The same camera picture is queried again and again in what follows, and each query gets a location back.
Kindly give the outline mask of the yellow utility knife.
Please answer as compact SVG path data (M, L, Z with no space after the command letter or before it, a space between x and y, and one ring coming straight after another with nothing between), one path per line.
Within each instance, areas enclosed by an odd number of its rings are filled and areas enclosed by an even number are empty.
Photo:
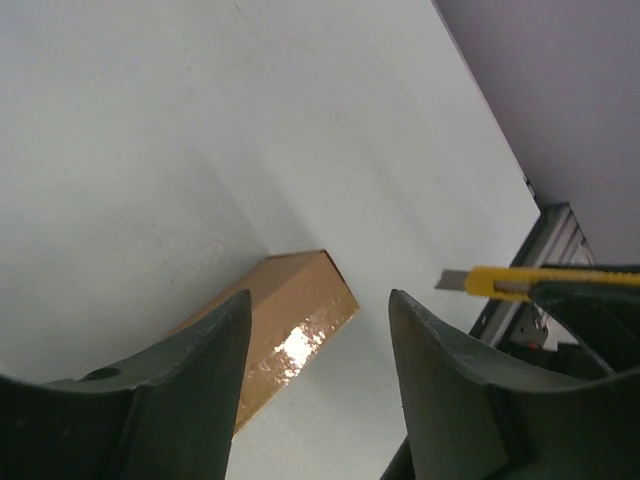
M639 274L615 271L612 267L597 270L593 266L559 267L487 267L476 266L469 271L443 270L435 285L437 290L460 291L468 295L501 301L526 302L529 292L543 282L593 283L639 286Z

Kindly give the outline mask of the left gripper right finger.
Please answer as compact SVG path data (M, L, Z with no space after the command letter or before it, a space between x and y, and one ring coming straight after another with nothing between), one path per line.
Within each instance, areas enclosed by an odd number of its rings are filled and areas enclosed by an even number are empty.
M635 479L639 372L598 380L511 357L402 290L388 315L419 479Z

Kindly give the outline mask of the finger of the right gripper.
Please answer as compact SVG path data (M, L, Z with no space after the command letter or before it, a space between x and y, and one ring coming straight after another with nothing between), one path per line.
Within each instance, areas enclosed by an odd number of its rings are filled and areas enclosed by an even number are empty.
M639 289L595 282L541 282L529 296L594 357L603 369L639 365Z

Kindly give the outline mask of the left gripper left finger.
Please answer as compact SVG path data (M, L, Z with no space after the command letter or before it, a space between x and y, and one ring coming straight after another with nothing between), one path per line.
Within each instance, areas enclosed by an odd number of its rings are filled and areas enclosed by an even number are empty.
M2 478L224 478L251 326L250 294L239 291L78 380L2 377Z

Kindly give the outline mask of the brown cardboard express box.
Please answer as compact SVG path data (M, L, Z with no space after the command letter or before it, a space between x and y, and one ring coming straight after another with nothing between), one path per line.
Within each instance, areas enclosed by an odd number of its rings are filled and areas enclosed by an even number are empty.
M235 432L239 432L360 310L325 250L265 258L170 331L203 319L234 293L251 295L252 331Z

